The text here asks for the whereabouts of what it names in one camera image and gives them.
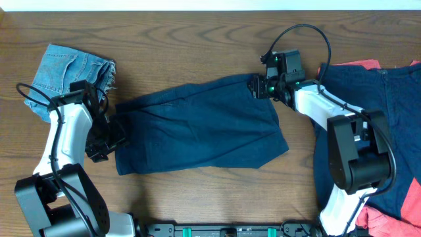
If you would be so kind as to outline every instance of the red fabric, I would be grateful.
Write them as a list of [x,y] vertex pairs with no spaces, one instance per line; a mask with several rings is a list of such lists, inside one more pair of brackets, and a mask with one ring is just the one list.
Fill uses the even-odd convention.
[[339,63],[336,65],[360,65],[360,66],[363,66],[367,70],[373,69],[373,68],[382,69],[379,61],[374,60],[374,59],[359,60],[359,61],[349,62],[349,63]]
[[409,186],[408,194],[401,208],[402,221],[421,228],[421,186],[414,180]]
[[413,62],[409,66],[415,65],[417,63],[421,63],[421,61],[415,61],[415,60],[413,60]]
[[397,219],[384,215],[377,209],[367,206],[362,208],[355,224],[368,228],[368,233],[374,237],[421,236],[420,227],[398,221]]

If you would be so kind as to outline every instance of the light blue denim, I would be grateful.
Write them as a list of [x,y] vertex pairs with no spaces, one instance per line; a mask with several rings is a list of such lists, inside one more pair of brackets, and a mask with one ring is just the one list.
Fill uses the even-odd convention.
[[[102,89],[105,93],[114,83],[115,64],[112,60],[102,59],[95,55],[58,45],[48,45],[41,64],[38,67],[32,85],[49,97],[55,97],[70,91],[70,83],[87,80]],[[49,104],[42,95],[30,91],[29,96],[42,103]],[[98,91],[98,99],[103,94]],[[28,99],[25,104],[45,122],[50,122],[47,107],[38,105]]]

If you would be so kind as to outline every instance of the wire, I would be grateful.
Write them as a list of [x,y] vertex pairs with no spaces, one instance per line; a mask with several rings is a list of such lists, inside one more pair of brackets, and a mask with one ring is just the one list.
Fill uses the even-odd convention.
[[281,227],[280,227],[280,230],[282,230],[282,232],[284,233],[284,235],[286,236],[286,237],[291,237],[289,234],[287,234],[287,233],[285,233],[285,230],[284,230],[284,224],[286,224],[286,223],[288,223],[288,222],[291,222],[291,221],[293,221],[292,219],[288,219],[288,220],[286,220],[286,221],[284,221],[282,224],[281,224]]
[[300,225],[301,225],[301,228],[303,229],[304,233],[305,233],[307,236],[310,236],[310,234],[307,232],[307,230],[305,230],[305,228],[303,227],[303,224],[301,224],[301,223],[300,223]]
[[[286,76],[286,72],[283,72],[283,73],[281,73],[280,75],[279,75],[279,78],[280,79],[282,79],[284,76]],[[277,95],[277,97],[275,97],[274,96],[274,101],[275,102],[277,102],[277,101],[280,101],[281,100],[281,97],[280,97],[280,93],[279,93],[279,91],[278,91],[278,86],[279,86],[279,83],[281,83],[281,80],[278,80],[277,82],[276,82],[276,85],[275,85],[275,95]]]
[[329,95],[327,95],[326,93],[324,93],[324,89],[321,89],[321,85],[322,85],[322,80],[324,78],[324,75],[326,74],[326,71],[329,68],[330,65],[330,59],[332,57],[332,48],[330,47],[330,42],[328,40],[328,38],[326,37],[326,35],[323,33],[323,31],[319,28],[317,28],[316,26],[310,25],[310,24],[297,24],[294,25],[286,30],[284,30],[274,41],[274,43],[270,46],[269,50],[267,53],[265,53],[262,57],[261,57],[261,61],[262,63],[266,63],[266,61],[269,59],[270,54],[272,53],[272,50],[274,48],[274,46],[276,45],[276,42],[278,42],[278,40],[284,35],[286,34],[288,31],[295,29],[295,28],[300,28],[300,27],[307,27],[307,28],[312,28],[314,30],[316,30],[318,33],[320,33],[320,35],[324,38],[324,41],[326,42],[326,45],[328,46],[328,61],[326,62],[326,67],[325,69],[320,73],[319,79],[318,79],[318,83],[317,83],[317,90],[319,92],[319,94],[323,95],[326,99],[329,99],[331,102],[335,103],[336,105],[339,105],[340,107],[356,114],[356,116],[362,118],[364,121],[366,121],[383,139],[383,141],[385,142],[386,146],[387,146],[387,150],[389,153],[389,163],[391,165],[390,167],[390,171],[391,171],[391,182],[389,183],[389,185],[387,185],[386,188],[384,188],[383,190],[380,190],[378,192],[375,193],[371,193],[371,194],[364,194],[360,197],[360,200],[357,204],[357,206],[355,207],[353,214],[351,215],[351,218],[349,219],[349,221],[347,222],[345,229],[343,231],[342,236],[345,236],[347,234],[348,228],[351,225],[353,219],[355,218],[355,215],[357,214],[360,206],[364,203],[364,199],[368,198],[368,197],[373,197],[373,196],[378,196],[378,195],[382,195],[386,192],[388,192],[390,189],[392,189],[393,185],[395,184],[396,181],[396,160],[395,160],[395,155],[393,154],[393,150],[392,150],[392,146],[391,143],[389,141],[389,139],[386,137],[386,135],[383,133],[383,131],[376,125],[374,124],[366,115],[362,114],[359,111],[356,111],[350,107],[348,107],[348,104],[342,104],[340,102],[338,102],[337,100],[335,100],[334,98],[330,97]]
[[101,88],[97,88],[97,90],[99,90],[103,94],[103,96],[105,97],[105,99],[107,100],[107,102],[105,103],[105,108],[104,108],[104,110],[100,114],[101,116],[103,116],[108,111],[109,100],[108,100],[108,96],[106,95],[106,93]]
[[32,99],[31,97],[27,96],[26,94],[24,94],[21,90],[20,90],[20,86],[24,86],[26,88],[29,88],[31,90],[34,90],[35,92],[38,92],[40,95],[42,95],[44,98],[46,98],[46,100],[48,100],[49,104],[52,105],[54,107],[54,110],[57,113],[58,116],[58,125],[57,125],[57,130],[55,132],[55,136],[54,136],[54,140],[53,140],[53,145],[51,148],[51,154],[49,156],[50,158],[50,164],[51,164],[51,170],[53,171],[53,177],[54,179],[57,181],[57,184],[59,185],[59,188],[62,190],[62,192],[64,193],[64,195],[66,196],[66,198],[68,199],[69,203],[73,206],[73,208],[75,208],[76,212],[79,214],[80,218],[82,219],[82,221],[84,222],[86,228],[89,230],[90,234],[92,236],[96,236],[96,233],[88,219],[87,216],[85,216],[84,212],[82,211],[82,209],[79,207],[79,205],[76,203],[76,201],[74,200],[74,198],[70,195],[70,193],[68,192],[67,188],[64,187],[63,181],[61,179],[61,177],[57,174],[57,170],[55,167],[55,163],[57,162],[57,145],[59,142],[59,136],[61,133],[61,128],[62,128],[62,117],[61,117],[61,113],[59,111],[59,108],[57,107],[57,105],[53,102],[53,100],[48,97],[48,95],[45,95],[42,91],[40,91],[39,89],[27,85],[27,84],[23,84],[23,83],[18,83],[16,85],[16,90],[19,92],[19,94],[23,95],[26,99],[29,99],[35,103],[39,103],[40,105],[44,105],[47,106],[44,103],[40,103],[39,101],[36,101],[35,99]]

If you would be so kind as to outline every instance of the jean pocket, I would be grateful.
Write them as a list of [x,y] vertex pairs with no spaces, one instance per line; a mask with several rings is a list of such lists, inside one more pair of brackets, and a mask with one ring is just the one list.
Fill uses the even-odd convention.
[[68,66],[76,59],[77,55],[69,54],[44,54],[37,74],[35,75],[34,85],[62,93],[64,88],[64,75]]
[[104,63],[100,62],[93,62],[91,63],[90,70],[86,76],[86,78],[83,78],[89,83],[96,83],[99,77],[100,70],[103,68]]

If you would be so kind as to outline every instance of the white wall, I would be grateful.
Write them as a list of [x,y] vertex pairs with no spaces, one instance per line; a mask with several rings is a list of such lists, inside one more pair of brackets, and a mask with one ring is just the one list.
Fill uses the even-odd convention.
[[0,0],[5,11],[421,10],[421,0]]

